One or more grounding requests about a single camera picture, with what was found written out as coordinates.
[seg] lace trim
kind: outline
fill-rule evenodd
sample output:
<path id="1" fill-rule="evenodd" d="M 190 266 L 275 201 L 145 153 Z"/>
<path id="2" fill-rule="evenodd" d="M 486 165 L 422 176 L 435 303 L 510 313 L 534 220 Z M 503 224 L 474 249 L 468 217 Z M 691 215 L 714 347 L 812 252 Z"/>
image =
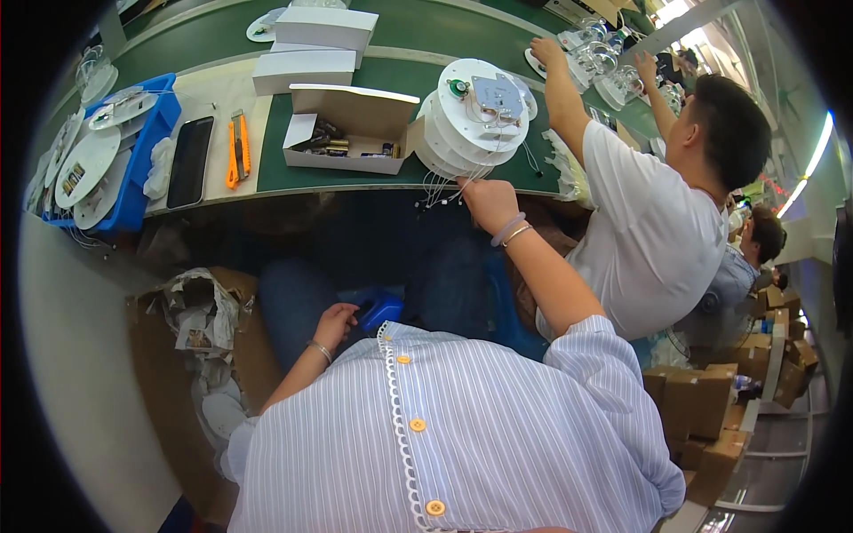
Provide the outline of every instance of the lace trim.
<path id="1" fill-rule="evenodd" d="M 412 459 L 409 448 L 409 439 L 406 436 L 406 425 L 403 422 L 403 407 L 400 404 L 400 395 L 397 390 L 397 371 L 394 369 L 394 349 L 385 341 L 385 331 L 391 323 L 386 321 L 380 326 L 376 334 L 379 342 L 380 352 L 385 354 L 386 377 L 388 378 L 388 396 L 391 399 L 391 423 L 394 426 L 394 436 L 397 437 L 397 446 L 400 449 L 400 459 L 403 461 L 403 474 L 406 476 L 406 490 L 409 496 L 409 508 L 415 518 L 418 528 L 425 533 L 458 533 L 458 530 L 442 530 L 431 527 L 424 516 L 421 507 L 421 498 L 415 479 L 415 460 Z M 508 530 L 484 530 L 484 533 L 502 533 Z"/>

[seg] orange box cutter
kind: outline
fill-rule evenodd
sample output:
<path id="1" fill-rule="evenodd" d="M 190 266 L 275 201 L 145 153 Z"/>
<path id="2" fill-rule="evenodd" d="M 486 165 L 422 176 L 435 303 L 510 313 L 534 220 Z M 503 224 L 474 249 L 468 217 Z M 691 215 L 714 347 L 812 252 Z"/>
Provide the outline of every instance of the orange box cutter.
<path id="1" fill-rule="evenodd" d="M 237 122 L 240 124 L 239 130 L 235 127 Z M 231 114 L 231 122 L 228 122 L 228 137 L 229 161 L 225 184 L 236 189 L 241 181 L 249 177 L 249 171 L 252 170 L 252 164 L 249 160 L 249 134 L 246 131 L 246 115 L 243 114 L 242 109 Z"/>

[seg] short black hair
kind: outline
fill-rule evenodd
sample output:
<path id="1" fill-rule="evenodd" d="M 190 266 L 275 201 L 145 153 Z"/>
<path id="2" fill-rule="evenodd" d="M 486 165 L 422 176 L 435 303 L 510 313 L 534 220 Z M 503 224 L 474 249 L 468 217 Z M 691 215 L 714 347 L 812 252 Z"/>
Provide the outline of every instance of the short black hair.
<path id="1" fill-rule="evenodd" d="M 760 264 L 778 258 L 786 240 L 787 234 L 782 229 L 782 223 L 770 209 L 762 206 L 752 208 L 752 242 L 761 247 L 758 250 Z"/>
<path id="2" fill-rule="evenodd" d="M 696 79 L 689 119 L 705 127 L 705 159 L 726 192 L 758 179 L 770 157 L 770 124 L 740 85 L 719 74 Z"/>
<path id="3" fill-rule="evenodd" d="M 699 67 L 699 58 L 696 57 L 696 52 L 692 51 L 690 48 L 678 52 L 678 55 L 688 60 L 694 67 Z"/>

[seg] blue plastic crate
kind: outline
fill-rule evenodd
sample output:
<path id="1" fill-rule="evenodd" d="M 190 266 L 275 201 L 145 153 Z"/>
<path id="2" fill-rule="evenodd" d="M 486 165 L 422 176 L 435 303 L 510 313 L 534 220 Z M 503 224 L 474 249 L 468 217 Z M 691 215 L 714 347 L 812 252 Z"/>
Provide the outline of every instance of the blue plastic crate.
<path id="1" fill-rule="evenodd" d="M 171 90 L 175 78 L 174 73 L 168 73 L 134 85 L 141 85 L 145 90 Z M 109 96 L 87 107 L 85 119 L 97 111 L 107 98 Z M 180 115 L 181 104 L 177 102 L 173 93 L 158 96 L 157 102 L 148 113 L 145 125 L 137 134 L 136 144 L 131 149 L 131 160 L 127 164 L 119 198 L 116 200 L 113 209 L 93 230 L 112 233 L 115 231 L 138 231 L 142 227 L 142 219 L 145 216 L 145 209 L 148 207 L 148 197 L 142 193 L 142 185 L 148 180 L 148 171 L 152 167 L 151 150 L 160 140 L 171 135 Z M 84 122 L 82 127 L 87 128 L 89 126 Z M 72 219 L 49 220 L 44 214 L 42 217 L 45 222 L 60 228 L 72 228 L 74 226 Z"/>

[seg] phone screen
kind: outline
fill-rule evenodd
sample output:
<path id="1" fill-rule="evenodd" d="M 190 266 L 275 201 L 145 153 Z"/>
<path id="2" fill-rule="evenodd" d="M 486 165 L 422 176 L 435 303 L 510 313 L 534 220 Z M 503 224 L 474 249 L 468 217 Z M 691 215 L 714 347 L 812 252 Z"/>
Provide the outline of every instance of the phone screen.
<path id="1" fill-rule="evenodd" d="M 168 209 L 192 206 L 201 201 L 212 131 L 213 117 L 204 117 L 189 121 L 177 133 L 169 196 L 165 203 Z"/>

